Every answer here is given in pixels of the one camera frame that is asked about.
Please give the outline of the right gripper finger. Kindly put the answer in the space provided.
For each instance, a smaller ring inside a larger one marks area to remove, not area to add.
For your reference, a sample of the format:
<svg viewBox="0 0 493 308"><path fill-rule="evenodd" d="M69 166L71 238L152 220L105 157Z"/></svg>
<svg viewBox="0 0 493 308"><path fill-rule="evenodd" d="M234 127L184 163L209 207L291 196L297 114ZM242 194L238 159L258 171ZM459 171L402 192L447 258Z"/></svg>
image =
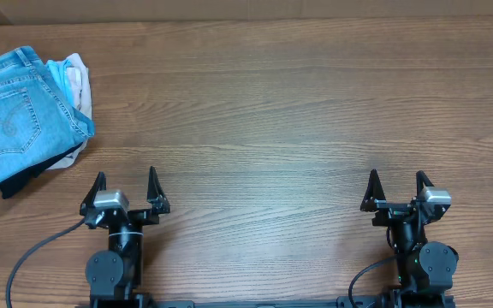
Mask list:
<svg viewBox="0 0 493 308"><path fill-rule="evenodd" d="M434 185L430 181L429 177L425 174L425 172L423 170L419 170L416 173L416 188L417 188L416 196L417 197L421 196L422 191L427 187L434 187Z"/></svg>
<svg viewBox="0 0 493 308"><path fill-rule="evenodd" d="M383 186L379 175L375 169L370 172L369 181L362 199L360 210L365 212L375 212L383 208L387 200L383 191Z"/></svg>

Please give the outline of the blue denim jeans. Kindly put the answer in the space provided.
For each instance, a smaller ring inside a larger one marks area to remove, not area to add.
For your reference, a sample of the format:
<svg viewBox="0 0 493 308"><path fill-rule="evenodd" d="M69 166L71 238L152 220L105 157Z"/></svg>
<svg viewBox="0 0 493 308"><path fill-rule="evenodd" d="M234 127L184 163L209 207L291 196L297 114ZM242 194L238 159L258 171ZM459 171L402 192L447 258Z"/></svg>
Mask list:
<svg viewBox="0 0 493 308"><path fill-rule="evenodd" d="M0 183L94 136L30 46L0 56Z"/></svg>

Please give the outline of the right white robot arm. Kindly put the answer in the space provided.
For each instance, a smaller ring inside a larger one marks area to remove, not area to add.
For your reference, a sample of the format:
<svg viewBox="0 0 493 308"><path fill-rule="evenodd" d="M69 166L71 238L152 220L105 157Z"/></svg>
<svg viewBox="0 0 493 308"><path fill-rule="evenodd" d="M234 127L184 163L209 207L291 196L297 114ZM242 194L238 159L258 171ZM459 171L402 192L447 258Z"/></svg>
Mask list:
<svg viewBox="0 0 493 308"><path fill-rule="evenodd" d="M453 286L459 262L458 252L449 245L429 241L425 225L440 220L451 206L446 189L435 187L424 171L416 173L416 196L407 203L391 203L375 169L370 172L360 210L373 212L372 225L386 228L391 257L362 269L349 283L347 294L334 300L228 301L196 303L192 300L165 301L156 307L194 308L446 308L454 307L446 292ZM399 284L376 295L353 294L357 280L370 270L396 264Z"/></svg>

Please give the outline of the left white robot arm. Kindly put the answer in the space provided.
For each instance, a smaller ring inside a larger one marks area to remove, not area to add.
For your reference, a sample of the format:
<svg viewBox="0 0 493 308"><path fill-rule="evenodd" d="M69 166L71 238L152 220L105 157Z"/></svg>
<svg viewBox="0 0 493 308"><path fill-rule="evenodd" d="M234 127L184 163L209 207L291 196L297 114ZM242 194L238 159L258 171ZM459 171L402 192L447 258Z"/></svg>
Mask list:
<svg viewBox="0 0 493 308"><path fill-rule="evenodd" d="M90 286L89 306L155 308L152 295L138 290L143 274L143 227L158 223L153 208L131 210L124 192L106 188L98 173L80 205L80 215L90 229L108 231L108 248L86 262Z"/></svg>

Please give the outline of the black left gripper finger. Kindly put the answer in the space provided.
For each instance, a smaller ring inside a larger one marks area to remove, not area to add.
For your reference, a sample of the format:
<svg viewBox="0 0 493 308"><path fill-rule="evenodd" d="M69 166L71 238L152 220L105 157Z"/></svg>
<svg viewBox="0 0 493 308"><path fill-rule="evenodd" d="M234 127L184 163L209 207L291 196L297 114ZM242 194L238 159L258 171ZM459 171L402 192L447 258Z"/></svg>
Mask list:
<svg viewBox="0 0 493 308"><path fill-rule="evenodd" d="M169 214L170 204L163 192L156 169L151 166L149 169L146 200L151 204L154 214Z"/></svg>
<svg viewBox="0 0 493 308"><path fill-rule="evenodd" d="M99 191L106 189L106 177L104 172L99 172L91 189L80 204L80 215L86 216L87 212L94 207L94 200Z"/></svg>

